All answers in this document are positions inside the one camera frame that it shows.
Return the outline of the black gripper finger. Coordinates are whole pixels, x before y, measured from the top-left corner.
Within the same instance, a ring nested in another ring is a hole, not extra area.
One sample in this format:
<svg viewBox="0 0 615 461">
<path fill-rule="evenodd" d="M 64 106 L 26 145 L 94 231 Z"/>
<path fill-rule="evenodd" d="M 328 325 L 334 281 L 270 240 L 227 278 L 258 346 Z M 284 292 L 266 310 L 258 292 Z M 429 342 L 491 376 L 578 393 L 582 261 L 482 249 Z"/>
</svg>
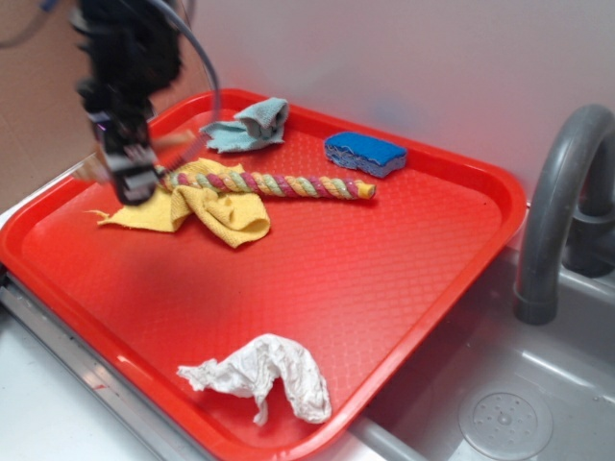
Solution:
<svg viewBox="0 0 615 461">
<path fill-rule="evenodd" d="M 155 168 L 158 159 L 149 145 L 124 145 L 115 152 L 103 151 L 103 154 L 122 205 L 140 206 L 153 197 L 159 182 Z"/>
</svg>

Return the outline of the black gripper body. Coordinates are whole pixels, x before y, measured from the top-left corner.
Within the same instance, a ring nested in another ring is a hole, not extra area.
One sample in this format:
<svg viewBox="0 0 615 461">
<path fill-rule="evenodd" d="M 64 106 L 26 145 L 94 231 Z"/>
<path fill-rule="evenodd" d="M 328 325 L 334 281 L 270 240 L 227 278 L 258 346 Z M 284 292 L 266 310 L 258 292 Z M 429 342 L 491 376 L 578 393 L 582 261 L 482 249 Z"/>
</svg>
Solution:
<svg viewBox="0 0 615 461">
<path fill-rule="evenodd" d="M 148 119 L 150 96 L 157 91 L 150 72 L 115 77 L 92 76 L 77 83 L 77 93 L 104 158 L 153 158 Z"/>
</svg>

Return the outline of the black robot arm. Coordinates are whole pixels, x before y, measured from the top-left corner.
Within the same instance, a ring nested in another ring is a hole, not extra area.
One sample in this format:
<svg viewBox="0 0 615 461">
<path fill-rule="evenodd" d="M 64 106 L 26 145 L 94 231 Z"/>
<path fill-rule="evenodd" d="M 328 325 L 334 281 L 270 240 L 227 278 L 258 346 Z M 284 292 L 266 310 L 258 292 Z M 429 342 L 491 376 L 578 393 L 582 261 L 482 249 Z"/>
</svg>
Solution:
<svg viewBox="0 0 615 461">
<path fill-rule="evenodd" d="M 71 23 L 85 42 L 90 76 L 77 92 L 119 202 L 139 206 L 154 194 L 150 98 L 181 70 L 179 33 L 147 1 L 80 1 Z"/>
</svg>

